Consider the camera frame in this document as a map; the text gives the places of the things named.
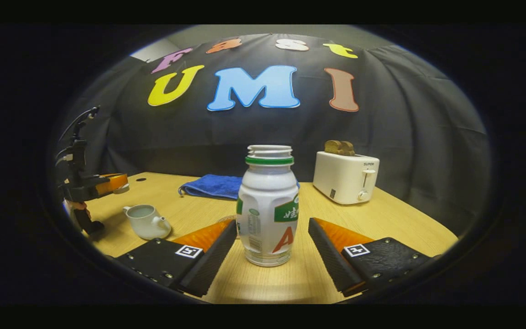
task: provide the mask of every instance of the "white plastic bottle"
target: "white plastic bottle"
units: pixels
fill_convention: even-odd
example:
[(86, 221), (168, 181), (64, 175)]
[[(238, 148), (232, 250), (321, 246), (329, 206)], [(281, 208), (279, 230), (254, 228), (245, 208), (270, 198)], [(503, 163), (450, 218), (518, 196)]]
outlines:
[(298, 182), (292, 148), (251, 145), (237, 200), (237, 229), (245, 256), (259, 266), (278, 266), (291, 257), (298, 226)]

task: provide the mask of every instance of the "colorful letter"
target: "colorful letter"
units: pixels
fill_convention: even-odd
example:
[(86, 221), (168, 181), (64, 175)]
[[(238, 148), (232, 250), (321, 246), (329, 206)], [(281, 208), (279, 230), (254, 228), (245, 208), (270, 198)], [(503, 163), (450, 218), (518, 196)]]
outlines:
[(196, 65), (184, 69), (184, 71), (182, 71), (182, 80), (180, 81), (178, 87), (175, 90), (168, 92), (167, 94), (164, 94), (163, 91), (168, 85), (170, 79), (175, 77), (177, 73), (170, 73), (157, 79), (155, 81), (155, 85), (152, 89), (152, 92), (150, 92), (150, 96), (147, 102), (151, 106), (160, 106), (180, 97), (182, 94), (184, 94), (184, 92), (186, 92), (186, 90), (188, 90), (188, 87), (190, 87), (192, 80), (194, 80), (194, 77), (196, 76), (196, 72), (198, 72), (198, 70), (202, 69), (203, 67), (204, 65)]
[(224, 111), (234, 107), (230, 99), (231, 91), (237, 96), (242, 106), (249, 107), (255, 98), (265, 88), (265, 97), (259, 105), (273, 108), (294, 108), (300, 105), (294, 96), (292, 88), (292, 73), (297, 71), (293, 66), (272, 65), (263, 71), (256, 79), (240, 67), (221, 69), (215, 73), (219, 77), (215, 100), (206, 107), (209, 111)]
[(170, 64), (172, 64), (173, 62), (176, 62), (182, 57), (182, 55), (189, 53), (191, 51), (192, 51), (192, 48), (187, 48), (184, 50), (178, 50), (175, 53), (171, 53), (165, 56), (163, 58), (163, 61), (161, 61), (161, 63), (159, 63), (159, 65), (157, 65), (157, 67), (152, 71), (152, 74), (154, 74), (155, 72), (161, 71), (163, 69), (167, 69)]
[(340, 44), (335, 43), (324, 43), (322, 46), (329, 47), (330, 50), (336, 55), (344, 56), (345, 58), (358, 58), (355, 54), (349, 54), (348, 52), (352, 52), (352, 49), (345, 48), (344, 46)]
[(330, 106), (336, 110), (357, 112), (358, 104), (354, 101), (352, 93), (352, 74), (327, 67), (326, 73), (332, 76), (332, 86), (334, 86), (334, 98), (330, 100)]
[(219, 52), (221, 50), (235, 48), (235, 47), (238, 47), (240, 45), (242, 45), (240, 39), (227, 40), (227, 41), (215, 44), (214, 46), (212, 46), (212, 48), (207, 50), (206, 53), (207, 54), (212, 54), (212, 53), (215, 53), (215, 52)]
[(309, 50), (309, 48), (305, 45), (305, 42), (301, 40), (279, 39), (277, 40), (275, 46), (280, 49), (299, 50), (300, 52)]
[(288, 229), (285, 230), (283, 237), (281, 237), (281, 240), (275, 246), (275, 249), (273, 249), (271, 253), (273, 254), (273, 252), (280, 250), (282, 246), (290, 245), (292, 243), (294, 243), (294, 233), (292, 232), (292, 227), (288, 226)]

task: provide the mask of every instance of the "towel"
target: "towel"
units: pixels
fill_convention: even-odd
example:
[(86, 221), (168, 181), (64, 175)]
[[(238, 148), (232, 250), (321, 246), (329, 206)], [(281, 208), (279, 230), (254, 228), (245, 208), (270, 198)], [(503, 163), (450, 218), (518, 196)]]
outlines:
[(238, 199), (238, 189), (241, 187), (242, 177), (205, 175), (195, 181), (190, 181), (178, 189), (190, 196), (202, 196), (206, 198), (229, 198)]

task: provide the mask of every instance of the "toaster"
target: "toaster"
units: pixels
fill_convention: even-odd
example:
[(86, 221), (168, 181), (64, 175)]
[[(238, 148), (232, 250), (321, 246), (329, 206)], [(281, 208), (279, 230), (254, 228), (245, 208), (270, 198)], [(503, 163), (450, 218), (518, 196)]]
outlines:
[(313, 185), (339, 204), (367, 202), (372, 198), (378, 172), (378, 158), (320, 151), (316, 154)]

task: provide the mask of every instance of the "table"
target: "table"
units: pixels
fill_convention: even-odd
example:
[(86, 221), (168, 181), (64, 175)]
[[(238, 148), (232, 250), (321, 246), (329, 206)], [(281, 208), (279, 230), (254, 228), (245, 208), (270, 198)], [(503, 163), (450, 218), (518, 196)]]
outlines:
[[(196, 179), (140, 173), (129, 177), (129, 191), (86, 202), (92, 219), (104, 223), (106, 230), (102, 238), (92, 243), (100, 252), (117, 257), (146, 242), (133, 232), (123, 213), (124, 206), (155, 206), (173, 227), (166, 238), (170, 241), (236, 214), (236, 201), (178, 194), (181, 185)], [(310, 217), (325, 219), (373, 239), (392, 237), (427, 256), (442, 254), (458, 240), (436, 220), (381, 189), (375, 188), (369, 202), (343, 206), (319, 192), (312, 183), (300, 185), (300, 213), (292, 258), (277, 267), (251, 264), (237, 239), (210, 290), (200, 299), (217, 304), (328, 304), (346, 299), (336, 291), (307, 232)]]

